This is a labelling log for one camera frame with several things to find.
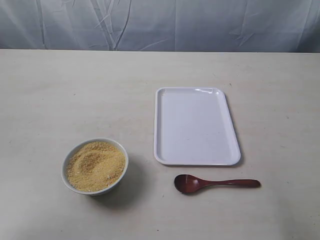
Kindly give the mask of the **white rectangular plastic tray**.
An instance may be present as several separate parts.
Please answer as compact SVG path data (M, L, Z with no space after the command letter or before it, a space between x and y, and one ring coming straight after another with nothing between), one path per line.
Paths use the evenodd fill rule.
M166 166L233 166L241 151L226 96L215 87L155 94L154 157Z

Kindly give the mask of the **white backdrop curtain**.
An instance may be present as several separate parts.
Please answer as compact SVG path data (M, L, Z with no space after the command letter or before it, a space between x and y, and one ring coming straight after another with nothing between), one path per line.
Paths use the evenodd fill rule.
M3 0L3 49L320 50L317 0Z

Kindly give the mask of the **dark red wooden spoon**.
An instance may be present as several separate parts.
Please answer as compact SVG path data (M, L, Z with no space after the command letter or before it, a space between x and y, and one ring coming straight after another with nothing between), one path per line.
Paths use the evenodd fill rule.
M180 174L174 178L175 188L182 194L193 194L201 189L215 186L260 188L262 185L255 179L230 179L211 181L198 178L190 174Z

